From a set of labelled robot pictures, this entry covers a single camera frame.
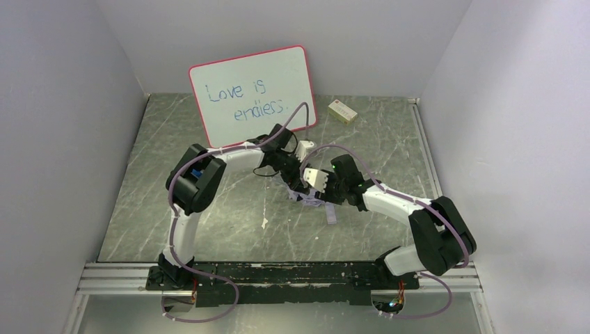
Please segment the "white and black folding umbrella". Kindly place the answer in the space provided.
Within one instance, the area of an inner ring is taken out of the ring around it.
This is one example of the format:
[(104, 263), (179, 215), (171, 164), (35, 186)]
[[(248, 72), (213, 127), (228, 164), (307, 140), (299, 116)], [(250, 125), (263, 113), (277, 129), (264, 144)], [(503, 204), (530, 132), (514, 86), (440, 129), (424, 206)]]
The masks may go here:
[(333, 203), (325, 202), (315, 198), (316, 190), (312, 189), (308, 194), (291, 190), (287, 184), (279, 177), (273, 177), (272, 180), (283, 186), (288, 193), (288, 198), (295, 202), (300, 202), (303, 206), (320, 207), (323, 206), (326, 212), (327, 224), (335, 225), (337, 223), (337, 216), (335, 212), (335, 205)]

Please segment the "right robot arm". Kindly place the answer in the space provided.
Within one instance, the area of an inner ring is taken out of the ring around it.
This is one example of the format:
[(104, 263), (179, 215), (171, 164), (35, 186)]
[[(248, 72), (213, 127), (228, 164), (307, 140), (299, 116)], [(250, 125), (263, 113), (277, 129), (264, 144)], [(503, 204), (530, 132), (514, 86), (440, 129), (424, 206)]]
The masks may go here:
[(366, 179), (349, 154), (334, 158), (331, 164), (330, 170), (306, 169), (303, 174), (318, 199), (338, 205), (347, 202), (361, 212), (388, 216), (410, 229), (413, 244), (392, 248), (376, 260), (391, 275), (428, 271), (441, 276), (468, 262), (476, 251), (475, 238), (450, 198), (417, 198)]

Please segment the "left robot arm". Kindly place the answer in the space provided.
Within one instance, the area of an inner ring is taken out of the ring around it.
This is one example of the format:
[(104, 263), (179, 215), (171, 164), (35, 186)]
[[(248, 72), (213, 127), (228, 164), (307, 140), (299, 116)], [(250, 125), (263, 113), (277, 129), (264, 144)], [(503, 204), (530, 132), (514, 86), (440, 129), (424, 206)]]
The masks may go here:
[(287, 144), (295, 133), (277, 124), (270, 134), (248, 139), (228, 148), (207, 149), (193, 144), (184, 153), (166, 181), (171, 223), (168, 240), (158, 266), (175, 285), (184, 285), (193, 276), (196, 230), (200, 215), (215, 199), (224, 174), (236, 170), (271, 167), (292, 190), (307, 193), (301, 184), (299, 168), (315, 144), (295, 140), (293, 150)]

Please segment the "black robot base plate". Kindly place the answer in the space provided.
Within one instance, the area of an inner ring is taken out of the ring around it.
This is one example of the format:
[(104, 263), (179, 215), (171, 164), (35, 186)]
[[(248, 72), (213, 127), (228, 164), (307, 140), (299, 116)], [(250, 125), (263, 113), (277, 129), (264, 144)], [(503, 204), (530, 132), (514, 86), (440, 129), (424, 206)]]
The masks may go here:
[(419, 288), (416, 273), (392, 275), (374, 261), (196, 262), (197, 275), (172, 264), (150, 267), (147, 291), (194, 293), (197, 308), (240, 304), (332, 303), (371, 305), (372, 292)]

